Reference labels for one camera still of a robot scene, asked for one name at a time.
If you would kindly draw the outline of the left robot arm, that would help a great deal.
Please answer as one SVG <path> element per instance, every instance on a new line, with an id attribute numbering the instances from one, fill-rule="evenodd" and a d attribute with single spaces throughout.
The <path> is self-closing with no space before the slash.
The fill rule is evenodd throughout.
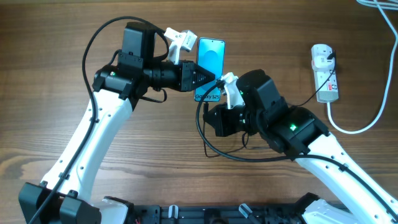
<path id="1" fill-rule="evenodd" d="M 91 203 L 100 165 L 121 126 L 149 88 L 188 92 L 214 80 L 189 60 L 197 36 L 190 30 L 161 29 L 129 16 L 122 47 L 86 82 L 90 97 L 71 140 L 39 184 L 26 183 L 19 204 L 27 223 L 135 223 L 134 205 L 114 197 Z"/>

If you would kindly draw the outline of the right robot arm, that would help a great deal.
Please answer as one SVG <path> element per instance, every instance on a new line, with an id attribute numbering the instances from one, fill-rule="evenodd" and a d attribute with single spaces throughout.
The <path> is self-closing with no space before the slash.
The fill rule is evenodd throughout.
<path id="1" fill-rule="evenodd" d="M 321 180 L 345 205 L 340 210 L 314 194 L 296 204 L 295 218 L 304 223 L 396 223 L 397 200 L 355 163 L 311 111 L 289 106 L 271 77 L 253 70 L 232 73 L 215 82 L 226 103 L 206 111 L 197 108 L 196 120 L 212 126 L 218 137 L 238 132 L 260 135 L 278 153 Z"/>

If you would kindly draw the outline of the teal Galaxy smartphone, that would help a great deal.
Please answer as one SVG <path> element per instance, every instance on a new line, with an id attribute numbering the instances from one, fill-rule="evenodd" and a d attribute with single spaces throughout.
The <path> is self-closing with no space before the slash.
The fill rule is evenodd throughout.
<path id="1" fill-rule="evenodd" d="M 198 41 L 197 64 L 215 74 L 215 80 L 197 88 L 194 100 L 200 101 L 203 94 L 216 84 L 223 75 L 225 41 L 201 37 Z"/>

